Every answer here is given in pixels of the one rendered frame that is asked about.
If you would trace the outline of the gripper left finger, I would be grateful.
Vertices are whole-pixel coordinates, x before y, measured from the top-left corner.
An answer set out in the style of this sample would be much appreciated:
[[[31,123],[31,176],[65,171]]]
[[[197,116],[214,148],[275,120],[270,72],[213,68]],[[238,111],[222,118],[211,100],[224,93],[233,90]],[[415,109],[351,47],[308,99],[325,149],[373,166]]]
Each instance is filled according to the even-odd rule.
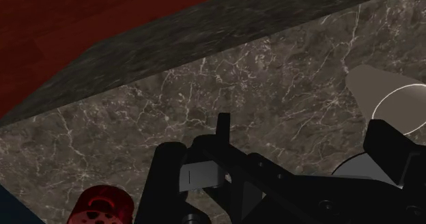
[[[134,224],[212,224],[209,216],[186,202],[189,191],[203,189],[237,224],[231,211],[227,172],[201,148],[207,143],[229,143],[230,114],[219,113],[216,132],[194,139],[158,145],[143,189]]]

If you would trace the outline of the grey round dish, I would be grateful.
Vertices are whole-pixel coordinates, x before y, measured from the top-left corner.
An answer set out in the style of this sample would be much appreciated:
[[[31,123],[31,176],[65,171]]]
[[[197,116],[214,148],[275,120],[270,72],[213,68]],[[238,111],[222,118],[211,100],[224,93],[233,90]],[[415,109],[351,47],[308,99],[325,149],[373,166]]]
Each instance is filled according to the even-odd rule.
[[[382,170],[382,168],[366,152],[354,155],[343,161],[333,172],[333,176],[371,179],[391,184],[398,188],[398,185]]]

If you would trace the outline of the beige cup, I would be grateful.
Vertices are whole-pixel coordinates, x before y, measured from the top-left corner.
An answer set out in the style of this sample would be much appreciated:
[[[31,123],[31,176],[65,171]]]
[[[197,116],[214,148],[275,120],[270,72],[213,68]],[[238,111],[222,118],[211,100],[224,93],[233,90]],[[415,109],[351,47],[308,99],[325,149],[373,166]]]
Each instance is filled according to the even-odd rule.
[[[426,125],[426,83],[359,65],[348,72],[345,84],[367,121],[384,120],[404,135]]]

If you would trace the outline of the red round shaker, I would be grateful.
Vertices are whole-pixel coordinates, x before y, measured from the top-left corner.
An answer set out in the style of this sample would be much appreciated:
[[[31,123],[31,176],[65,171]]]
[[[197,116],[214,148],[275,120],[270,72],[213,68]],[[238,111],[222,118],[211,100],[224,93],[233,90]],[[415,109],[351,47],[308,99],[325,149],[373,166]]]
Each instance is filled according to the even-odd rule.
[[[115,186],[96,185],[84,190],[66,224],[133,224],[134,202]]]

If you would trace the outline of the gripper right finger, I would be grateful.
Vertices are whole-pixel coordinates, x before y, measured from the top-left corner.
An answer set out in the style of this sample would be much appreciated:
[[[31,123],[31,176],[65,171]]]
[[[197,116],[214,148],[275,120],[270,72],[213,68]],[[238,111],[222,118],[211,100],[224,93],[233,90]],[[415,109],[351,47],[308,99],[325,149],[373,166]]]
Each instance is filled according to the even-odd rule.
[[[363,149],[378,166],[376,180],[404,190],[426,191],[426,146],[411,141],[384,120],[370,120]]]

